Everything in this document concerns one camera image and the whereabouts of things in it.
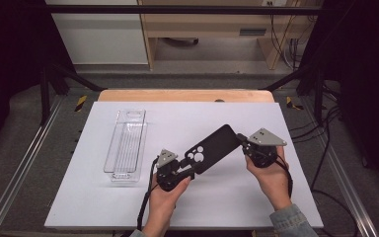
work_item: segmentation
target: hand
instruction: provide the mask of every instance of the hand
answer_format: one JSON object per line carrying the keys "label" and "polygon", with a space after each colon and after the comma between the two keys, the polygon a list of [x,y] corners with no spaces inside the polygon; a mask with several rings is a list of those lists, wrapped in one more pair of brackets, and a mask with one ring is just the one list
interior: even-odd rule
{"label": "hand", "polygon": [[142,232],[147,237],[164,236],[169,228],[170,220],[175,209],[175,205],[181,194],[190,184],[190,177],[180,181],[171,191],[163,191],[157,183],[156,174],[152,178],[152,193],[149,199],[149,217]]}
{"label": "hand", "polygon": [[[276,147],[276,153],[285,162],[284,149],[282,146]],[[291,205],[291,199],[288,195],[288,179],[285,171],[273,163],[266,168],[258,168],[248,156],[245,156],[247,169],[257,178],[261,189],[268,197],[275,210],[283,209]]]}

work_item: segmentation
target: transparent organizer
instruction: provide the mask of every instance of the transparent organizer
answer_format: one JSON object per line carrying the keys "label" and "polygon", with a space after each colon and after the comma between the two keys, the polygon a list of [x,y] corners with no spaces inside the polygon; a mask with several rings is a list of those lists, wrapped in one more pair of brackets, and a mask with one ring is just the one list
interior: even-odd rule
{"label": "transparent organizer", "polygon": [[119,111],[104,172],[113,182],[132,183],[140,179],[147,123],[144,110]]}

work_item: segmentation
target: white table surface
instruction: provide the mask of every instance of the white table surface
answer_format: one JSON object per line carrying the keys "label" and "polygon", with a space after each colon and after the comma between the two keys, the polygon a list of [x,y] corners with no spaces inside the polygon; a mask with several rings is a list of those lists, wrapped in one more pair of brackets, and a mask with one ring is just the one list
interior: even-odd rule
{"label": "white table surface", "polygon": [[[146,110],[148,129],[140,181],[112,183],[104,165],[120,110]],[[133,229],[149,182],[150,166],[163,148],[184,153],[223,124],[251,135],[261,127],[287,145],[294,181],[292,201],[312,227],[323,222],[277,103],[96,102],[45,222],[57,229]],[[148,214],[148,205],[143,224]],[[273,208],[237,148],[202,175],[195,175],[177,203],[171,229],[255,229],[269,227]]]}

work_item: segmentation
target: gray floor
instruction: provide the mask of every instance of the gray floor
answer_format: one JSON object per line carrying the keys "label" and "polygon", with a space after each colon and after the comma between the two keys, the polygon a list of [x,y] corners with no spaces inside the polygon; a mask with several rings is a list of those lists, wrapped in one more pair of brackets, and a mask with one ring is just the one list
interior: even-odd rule
{"label": "gray floor", "polygon": [[[82,74],[101,86],[110,88],[241,88],[258,89],[289,73],[290,69],[280,61],[278,69],[268,71],[259,47],[252,40],[200,39],[198,45],[188,42],[161,40],[153,71],[131,69],[132,67],[110,67],[95,74],[83,70]],[[13,231],[46,234],[101,234],[110,232],[55,231],[43,227],[49,211],[49,204],[55,197],[64,172],[67,169],[76,140],[80,137],[92,102],[98,93],[89,91],[69,81],[72,89],[64,98],[61,111],[48,133],[35,162],[20,188],[11,208],[0,227],[0,233]],[[296,82],[273,93],[281,105],[288,128],[308,124],[312,119],[304,110],[286,107],[289,96],[295,105],[302,101],[292,89]],[[328,84],[336,89],[337,83]],[[80,96],[88,99],[81,112],[74,112]],[[336,105],[325,97],[324,105]],[[33,87],[11,100],[11,113],[0,133],[0,196],[10,182],[30,142],[33,140],[40,120],[39,89]],[[311,126],[293,130],[292,136],[301,134]],[[374,169],[364,168],[360,153],[341,119],[331,122],[331,144],[351,178],[376,230],[379,233],[379,174]],[[295,143],[296,151],[309,184],[315,175],[323,149],[317,139]],[[342,193],[328,162],[324,163],[316,188],[329,193],[344,203]],[[316,204],[322,215],[325,229],[335,236],[351,236],[353,222],[348,214],[327,197],[315,194]],[[263,230],[258,236],[272,236]]]}

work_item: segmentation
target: white cabinet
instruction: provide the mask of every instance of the white cabinet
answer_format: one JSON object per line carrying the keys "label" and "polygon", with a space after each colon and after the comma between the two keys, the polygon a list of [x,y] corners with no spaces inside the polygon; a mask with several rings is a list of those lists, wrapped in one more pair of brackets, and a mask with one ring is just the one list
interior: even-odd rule
{"label": "white cabinet", "polygon": [[[50,4],[137,5],[135,0],[46,0]],[[148,64],[137,14],[52,14],[73,64]]]}

